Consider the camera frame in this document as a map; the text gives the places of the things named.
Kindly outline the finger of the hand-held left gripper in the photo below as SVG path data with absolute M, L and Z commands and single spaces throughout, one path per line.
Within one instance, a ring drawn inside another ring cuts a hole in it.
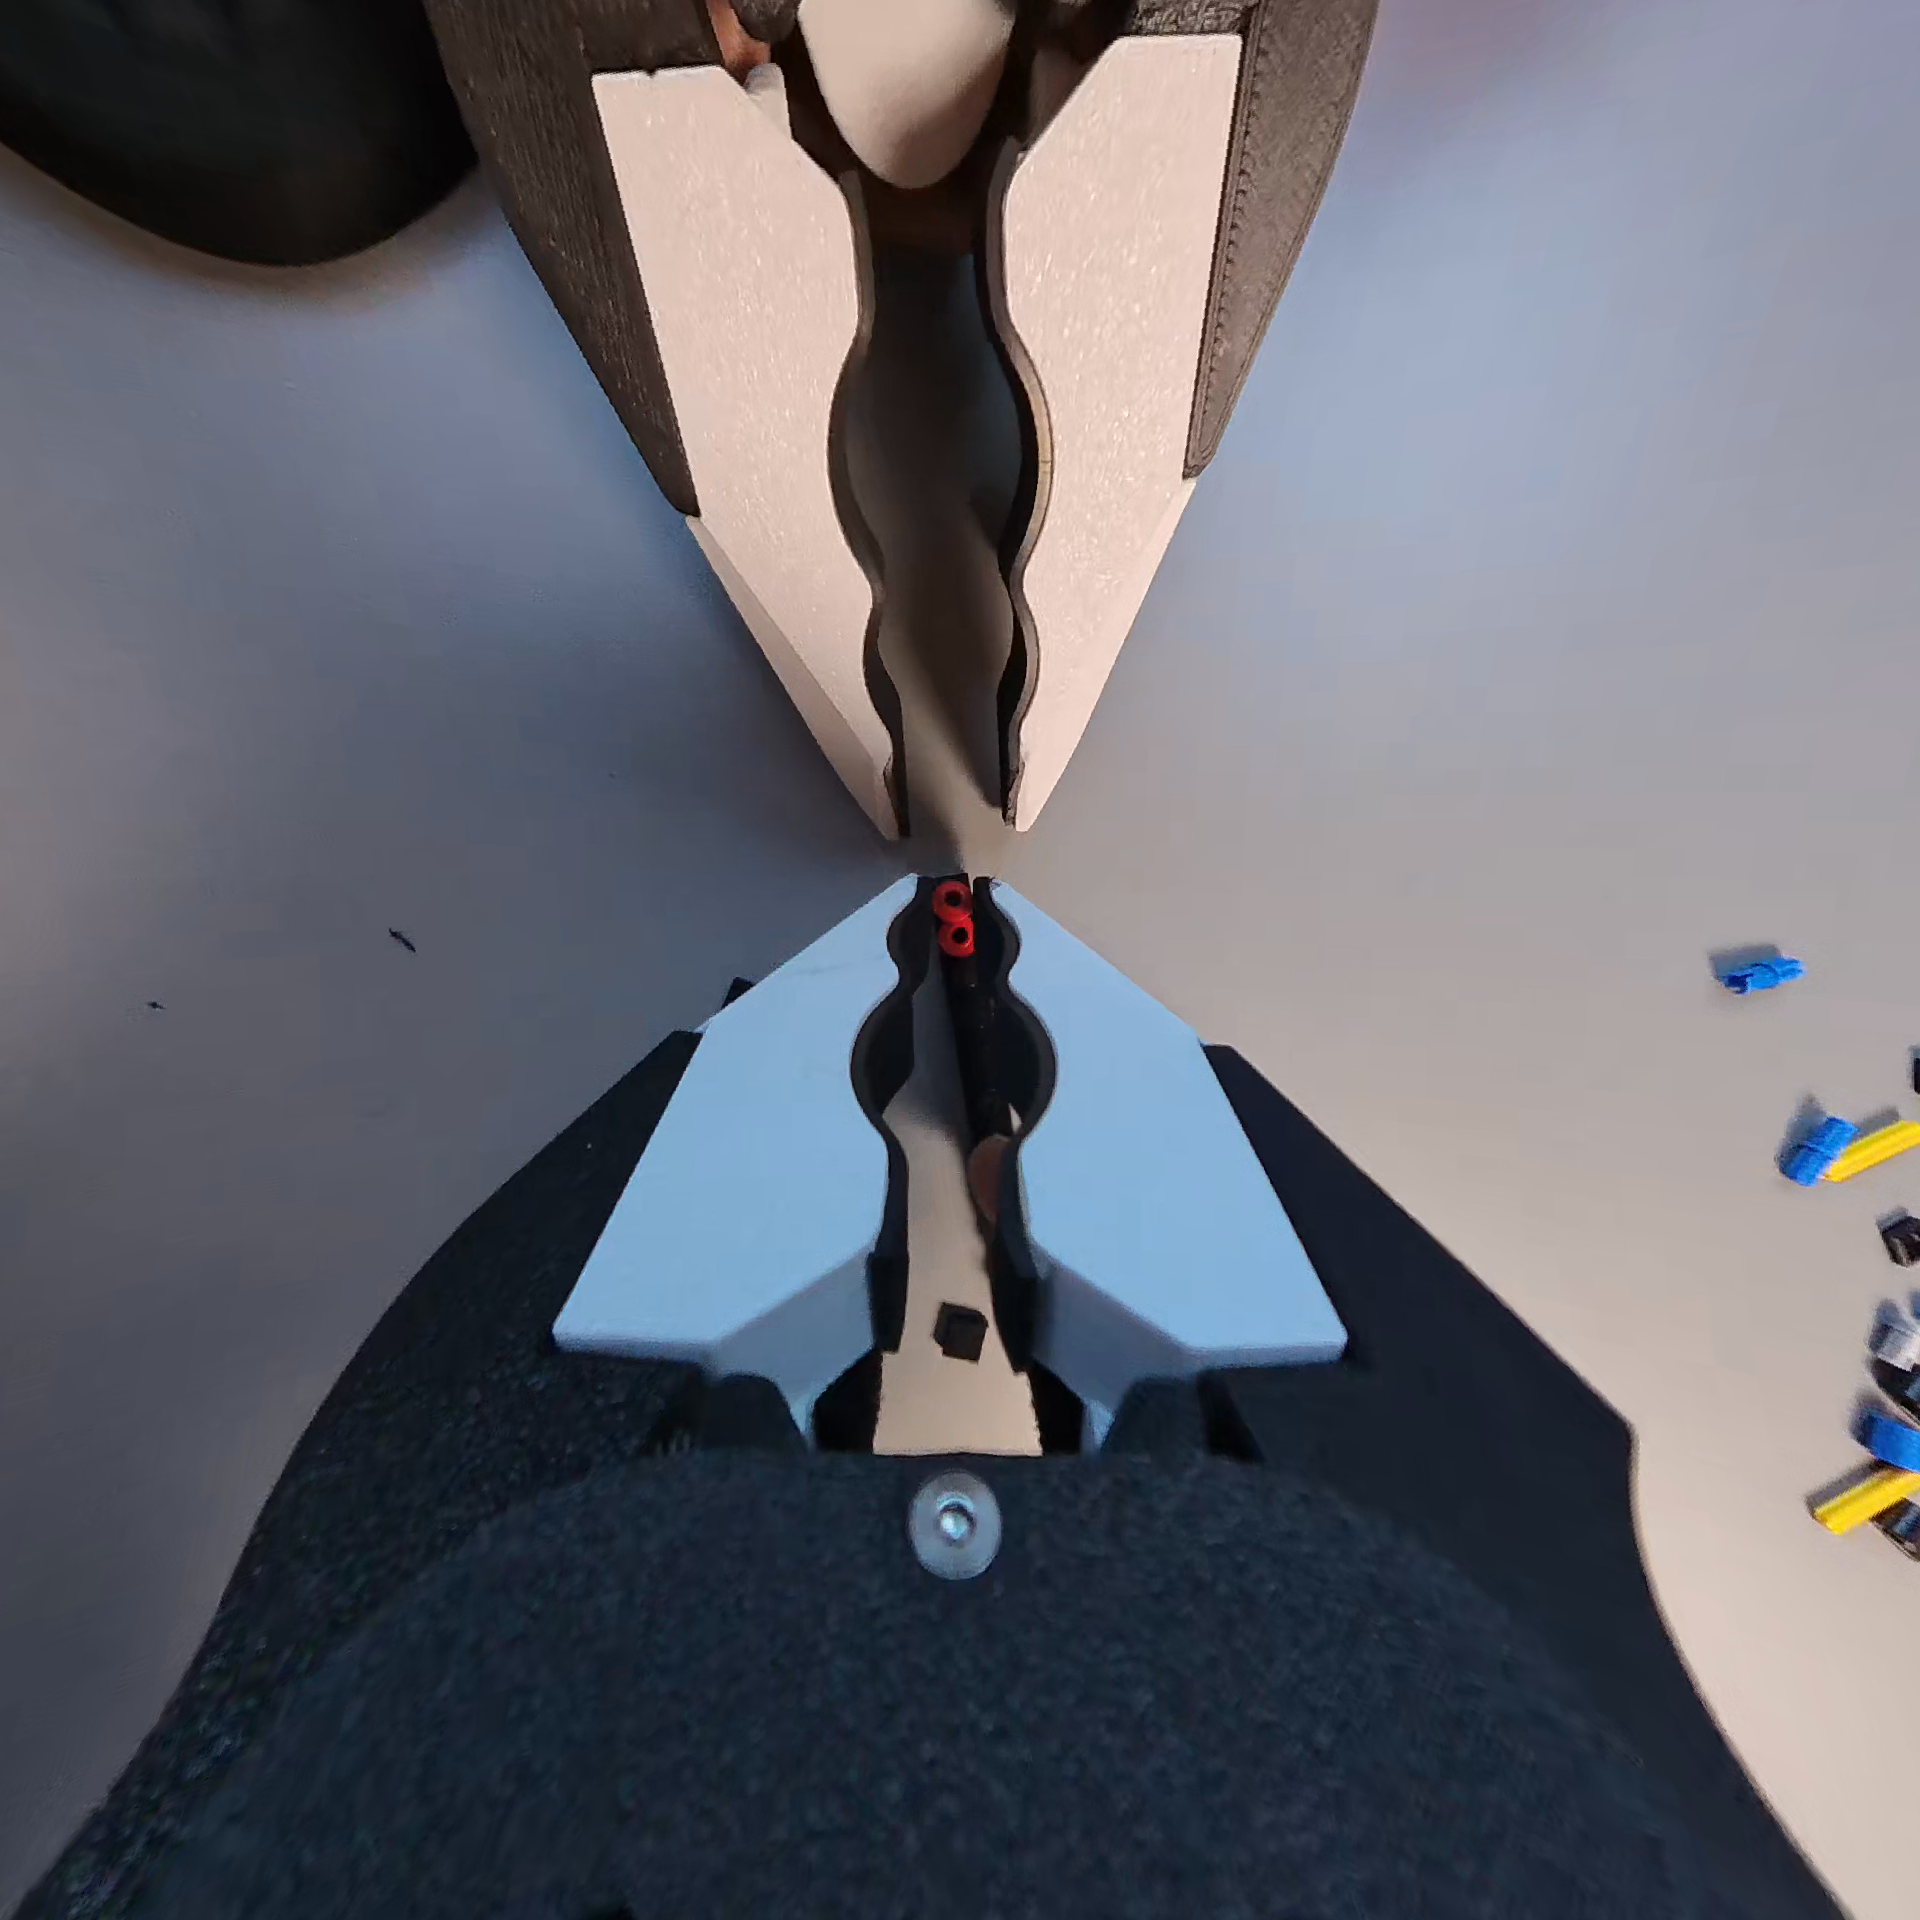
M 1036 438 L 1002 722 L 1019 833 L 1062 780 L 1192 494 L 1239 76 L 1239 32 L 1123 35 L 995 179 L 989 308 Z
M 858 180 L 805 153 L 779 81 L 599 73 L 591 100 L 695 494 L 688 528 L 852 801 L 900 840 L 880 558 L 847 468 L 872 342 Z

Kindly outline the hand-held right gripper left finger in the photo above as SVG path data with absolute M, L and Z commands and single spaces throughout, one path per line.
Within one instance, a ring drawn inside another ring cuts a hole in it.
M 699 1032 L 551 1338 L 754 1377 L 807 1439 L 869 1439 L 904 1321 L 907 1172 L 932 881 L 903 879 Z

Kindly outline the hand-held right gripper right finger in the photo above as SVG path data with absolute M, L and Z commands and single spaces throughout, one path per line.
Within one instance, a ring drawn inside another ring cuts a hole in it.
M 997 1313 L 1044 1444 L 1150 1384 L 1332 1364 L 1348 1331 L 1210 1051 L 998 881 L 973 888 L 998 1087 Z

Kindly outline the long black lego plate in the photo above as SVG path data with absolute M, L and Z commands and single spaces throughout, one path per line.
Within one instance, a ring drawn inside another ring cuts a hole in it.
M 998 1074 L 992 982 L 980 969 L 979 946 L 976 956 L 966 963 L 952 963 L 941 952 L 940 958 L 968 1142 L 979 1144 L 983 1136 L 1012 1134 L 1012 1112 L 1002 1090 Z

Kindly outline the black chair seat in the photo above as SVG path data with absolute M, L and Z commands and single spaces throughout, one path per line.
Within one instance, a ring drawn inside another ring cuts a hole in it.
M 475 166 L 418 3 L 5 3 L 3 139 L 208 257 L 311 267 Z

